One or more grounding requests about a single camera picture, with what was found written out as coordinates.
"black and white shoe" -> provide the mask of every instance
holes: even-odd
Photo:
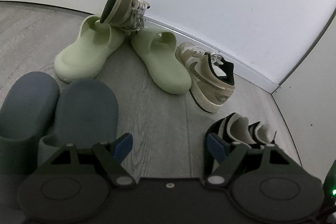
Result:
[[[226,143],[232,145],[243,144],[248,148],[261,149],[262,145],[255,142],[249,133],[249,120],[238,113],[232,113],[229,116],[215,122],[207,131],[204,138],[204,175],[209,175],[217,166],[213,156],[208,150],[208,136],[215,133]]]
[[[252,139],[260,145],[267,145],[269,143],[275,144],[275,136],[277,132],[275,131],[273,138],[270,139],[268,134],[268,126],[262,124],[261,122],[256,122],[249,125],[249,133]]]

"beige sneaker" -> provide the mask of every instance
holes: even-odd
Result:
[[[144,0],[108,0],[100,18],[100,23],[109,23],[125,31],[143,28],[143,15],[149,8]]]
[[[175,56],[190,74],[190,91],[199,106],[207,112],[217,112],[235,89],[233,63],[189,42],[182,43]]]

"sneaker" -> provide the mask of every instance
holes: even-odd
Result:
[[[249,120],[238,113],[232,113],[229,116],[215,122],[207,131],[204,138],[204,175],[209,175],[219,164],[208,150],[208,135],[215,133],[228,144],[243,144],[248,148],[261,149],[262,146],[255,142],[249,133]]]
[[[269,143],[275,144],[275,136],[277,132],[275,131],[273,139],[270,139],[268,135],[268,126],[261,122],[249,125],[249,132],[252,139],[260,145],[267,145]]]
[[[175,57],[190,74],[190,91],[198,105],[207,112],[217,112],[235,89],[233,63],[189,42],[177,48]]]
[[[137,31],[144,27],[143,15],[150,8],[144,0],[108,0],[100,18],[125,31]]]

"baseboard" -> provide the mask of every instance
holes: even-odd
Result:
[[[235,65],[235,74],[240,77],[248,80],[249,82],[261,87],[263,90],[266,90],[269,93],[274,92],[279,85],[262,75],[260,72],[246,65],[244,62],[236,59],[235,57],[227,54],[222,49],[214,47],[213,45],[194,37],[188,33],[183,32],[182,30],[169,26],[165,23],[158,22],[152,18],[146,17],[145,21],[146,27],[155,27],[163,30],[168,30],[173,32],[176,36],[177,45],[180,45],[182,42],[191,42],[195,45],[198,45],[206,50],[220,52],[225,60],[232,62]]]

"dark blue slide sandal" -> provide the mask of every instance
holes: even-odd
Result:
[[[113,91],[94,79],[78,80],[61,93],[56,107],[54,132],[39,143],[41,165],[64,145],[91,148],[117,138],[118,102]]]
[[[57,82],[30,72],[12,86],[0,109],[0,203],[19,208],[16,192],[37,168],[40,138],[53,122],[59,97]]]

